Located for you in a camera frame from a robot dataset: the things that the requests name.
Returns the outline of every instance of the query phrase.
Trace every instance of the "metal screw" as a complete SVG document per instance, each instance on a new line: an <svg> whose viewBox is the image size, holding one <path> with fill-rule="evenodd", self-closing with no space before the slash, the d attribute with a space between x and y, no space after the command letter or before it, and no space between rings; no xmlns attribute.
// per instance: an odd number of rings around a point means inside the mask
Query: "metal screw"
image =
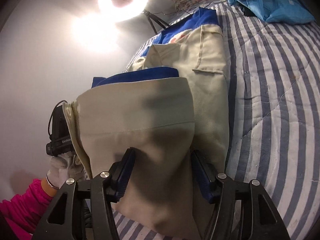
<svg viewBox="0 0 320 240"><path fill-rule="evenodd" d="M255 185L255 186L259 186L260 185L260 182L257 179L254 179L251 183L253 185Z"/></svg>
<svg viewBox="0 0 320 240"><path fill-rule="evenodd" d="M67 183L68 185L71 185L71 184L73 184L74 182L75 182L75 179L73 179L73 178L67 179L67 181L66 181L66 183Z"/></svg>
<svg viewBox="0 0 320 240"><path fill-rule="evenodd" d="M218 174L218 178L219 179L225 179L227 176L226 176L226 174L224 174L224 173L219 173Z"/></svg>
<svg viewBox="0 0 320 240"><path fill-rule="evenodd" d="M100 176L101 176L102 178L107 178L107 177L110 176L110 173L107 172L107 171L104 171L104 172L100 173Z"/></svg>

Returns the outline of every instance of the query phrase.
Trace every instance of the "bracelet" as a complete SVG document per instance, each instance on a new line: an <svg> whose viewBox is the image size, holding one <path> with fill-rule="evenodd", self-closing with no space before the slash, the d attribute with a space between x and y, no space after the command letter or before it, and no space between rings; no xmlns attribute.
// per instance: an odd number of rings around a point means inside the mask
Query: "bracelet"
<svg viewBox="0 0 320 240"><path fill-rule="evenodd" d="M47 179L47 183L48 183L48 185L49 185L50 187L52 187L52 188L55 189L55 190L59 190L58 187L56 187L56 186L54 186L54 185L51 184L51 182L50 182L49 179L48 179L48 175L46 176L46 179Z"/></svg>

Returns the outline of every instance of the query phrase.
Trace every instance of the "white glove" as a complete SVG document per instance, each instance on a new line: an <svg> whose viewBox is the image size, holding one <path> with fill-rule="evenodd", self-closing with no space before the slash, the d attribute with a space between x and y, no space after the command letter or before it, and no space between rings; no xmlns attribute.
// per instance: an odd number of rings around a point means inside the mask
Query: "white glove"
<svg viewBox="0 0 320 240"><path fill-rule="evenodd" d="M85 180L84 167L79 157L73 152L52 157L50 165L47 180L49 184L56 188L61 188L69 178L73 178L76 181Z"/></svg>

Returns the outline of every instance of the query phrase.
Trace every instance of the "blue plastic bag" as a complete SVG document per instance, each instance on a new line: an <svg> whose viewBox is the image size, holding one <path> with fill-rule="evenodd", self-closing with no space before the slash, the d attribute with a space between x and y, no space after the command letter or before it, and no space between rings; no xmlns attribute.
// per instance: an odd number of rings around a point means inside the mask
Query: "blue plastic bag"
<svg viewBox="0 0 320 240"><path fill-rule="evenodd" d="M243 4L260 20L268 23L305 24L315 20L298 0L228 0L230 5Z"/></svg>

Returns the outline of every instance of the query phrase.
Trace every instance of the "camera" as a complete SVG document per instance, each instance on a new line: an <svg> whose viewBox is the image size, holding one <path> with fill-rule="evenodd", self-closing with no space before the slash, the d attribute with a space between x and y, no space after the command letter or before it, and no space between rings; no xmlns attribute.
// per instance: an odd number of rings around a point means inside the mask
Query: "camera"
<svg viewBox="0 0 320 240"><path fill-rule="evenodd" d="M67 121L63 114L62 106L58 106L62 102L65 102L65 101L61 101L55 106L49 120L48 134L51 142L47 144L46 152L47 152L47 155L50 155L50 156L58 156L60 154L63 154L69 151L75 151L72 145ZM50 134L51 120L52 120L52 134Z"/></svg>

